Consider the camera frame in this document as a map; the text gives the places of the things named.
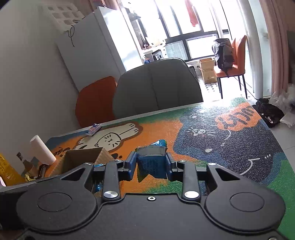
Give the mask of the blue snack bag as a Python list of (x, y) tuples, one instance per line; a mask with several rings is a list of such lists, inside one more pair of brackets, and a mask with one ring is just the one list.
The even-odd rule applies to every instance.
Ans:
[(166, 177), (166, 140), (158, 140), (150, 145), (136, 148), (136, 163), (138, 166), (138, 182), (142, 182), (148, 175), (156, 179)]

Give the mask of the small blue tissue pack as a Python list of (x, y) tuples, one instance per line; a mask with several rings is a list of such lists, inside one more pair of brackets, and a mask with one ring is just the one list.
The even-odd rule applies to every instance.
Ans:
[(101, 124), (93, 124), (88, 131), (86, 132), (87, 136), (93, 136), (95, 133), (97, 133), (102, 128)]

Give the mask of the brown cardboard box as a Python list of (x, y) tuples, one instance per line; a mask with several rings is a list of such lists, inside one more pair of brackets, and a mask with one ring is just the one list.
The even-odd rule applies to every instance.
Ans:
[(105, 148), (88, 148), (82, 150), (68, 150), (61, 159), (56, 160), (48, 167), (45, 177), (63, 174), (85, 162), (97, 164), (107, 164), (114, 158)]

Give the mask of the colourful cat table mat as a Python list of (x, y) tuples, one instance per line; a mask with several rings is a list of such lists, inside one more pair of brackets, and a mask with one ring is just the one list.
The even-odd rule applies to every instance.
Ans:
[(104, 123), (94, 136), (82, 128), (50, 138), (57, 159), (68, 150), (104, 147), (125, 160), (137, 147), (167, 142), (175, 160), (214, 162), (279, 193), (286, 213), (279, 230), (294, 239), (294, 170), (275, 136), (242, 97), (150, 112)]

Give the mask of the grey upholstered chair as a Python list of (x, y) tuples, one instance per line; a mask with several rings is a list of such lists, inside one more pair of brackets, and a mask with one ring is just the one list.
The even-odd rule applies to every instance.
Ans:
[(115, 118), (203, 102), (197, 78), (179, 58), (154, 61), (125, 72), (112, 101)]

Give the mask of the white paper roll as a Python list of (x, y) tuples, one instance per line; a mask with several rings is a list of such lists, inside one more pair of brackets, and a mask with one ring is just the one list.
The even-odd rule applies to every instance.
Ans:
[(36, 157), (42, 164), (52, 165), (56, 161), (56, 157), (38, 135), (35, 135), (30, 140), (30, 149), (34, 157)]

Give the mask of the dark glass bottle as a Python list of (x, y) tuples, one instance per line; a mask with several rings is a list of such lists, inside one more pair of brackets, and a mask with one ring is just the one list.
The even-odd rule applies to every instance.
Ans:
[(26, 173), (29, 175), (30, 178), (37, 178), (38, 176), (38, 170), (37, 168), (29, 161), (23, 158), (22, 154), (18, 152), (16, 156), (19, 158), (19, 160), (23, 163), (25, 167)]

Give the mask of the cardboard boxes by window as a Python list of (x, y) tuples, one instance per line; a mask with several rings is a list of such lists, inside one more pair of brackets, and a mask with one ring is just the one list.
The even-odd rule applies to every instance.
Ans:
[(215, 60), (211, 57), (200, 59), (200, 71), (205, 84), (216, 83), (216, 75), (214, 73)]

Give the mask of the black clothes on floor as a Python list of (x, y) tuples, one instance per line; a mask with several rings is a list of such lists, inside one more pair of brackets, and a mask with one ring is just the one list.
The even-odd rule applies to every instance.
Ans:
[(268, 99), (260, 98), (252, 107), (257, 111), (269, 128), (273, 128), (279, 124), (280, 120), (284, 117), (284, 113), (275, 105), (270, 104)]

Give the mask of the black backpack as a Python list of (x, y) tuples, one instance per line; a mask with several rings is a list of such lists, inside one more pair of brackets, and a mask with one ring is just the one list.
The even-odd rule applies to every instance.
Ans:
[(232, 65), (235, 62), (233, 57), (233, 47), (229, 39), (216, 39), (212, 45), (212, 50), (215, 56), (216, 64), (226, 76), (228, 70), (232, 69)]

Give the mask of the yellow oil bottle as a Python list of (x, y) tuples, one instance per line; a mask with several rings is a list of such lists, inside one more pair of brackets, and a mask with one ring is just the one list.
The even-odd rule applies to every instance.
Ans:
[(25, 183), (25, 179), (0, 155), (0, 174), (6, 186)]

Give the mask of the white leaning board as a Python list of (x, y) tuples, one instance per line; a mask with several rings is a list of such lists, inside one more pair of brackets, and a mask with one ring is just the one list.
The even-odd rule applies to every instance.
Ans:
[(98, 7), (56, 40), (77, 90), (143, 64), (120, 10)]

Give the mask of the orange chair near window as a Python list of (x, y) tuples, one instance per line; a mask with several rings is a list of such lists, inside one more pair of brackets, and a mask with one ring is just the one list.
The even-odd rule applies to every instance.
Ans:
[[(245, 96), (247, 98), (247, 87), (246, 87), (246, 81), (244, 78), (244, 74), (246, 72), (246, 70), (245, 70), (246, 40), (247, 40), (247, 36), (244, 35), (240, 40), (236, 41), (236, 39), (234, 39), (231, 42), (231, 45), (233, 47), (233, 57), (234, 57), (235, 62), (232, 65), (232, 69), (228, 70), (228, 75), (229, 75), (229, 77), (236, 77), (236, 76), (238, 77), (240, 90), (242, 89), (240, 76), (242, 77)], [(225, 72), (223, 72), (221, 69), (219, 69), (217, 64), (214, 66), (214, 73), (216, 75), (216, 79), (218, 82), (218, 89), (220, 91), (221, 98), (223, 99), (223, 90), (222, 90), (222, 85), (221, 85), (221, 79), (222, 78), (229, 78), (229, 77), (226, 76)]]

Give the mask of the red hanging garment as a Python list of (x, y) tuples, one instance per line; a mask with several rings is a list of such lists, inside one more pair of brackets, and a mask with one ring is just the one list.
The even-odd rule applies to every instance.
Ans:
[(185, 0), (185, 5), (188, 11), (188, 15), (190, 17), (190, 22), (192, 24), (193, 27), (195, 27), (196, 25), (199, 24), (199, 21), (197, 19), (197, 14), (194, 11), (194, 7), (192, 5), (192, 3), (190, 2), (190, 0)]

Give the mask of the orange chair by wall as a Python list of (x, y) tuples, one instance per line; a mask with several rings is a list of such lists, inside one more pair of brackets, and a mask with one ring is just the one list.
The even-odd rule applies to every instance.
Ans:
[(112, 100), (116, 88), (115, 79), (108, 76), (91, 83), (79, 92), (75, 116), (82, 128), (115, 119)]

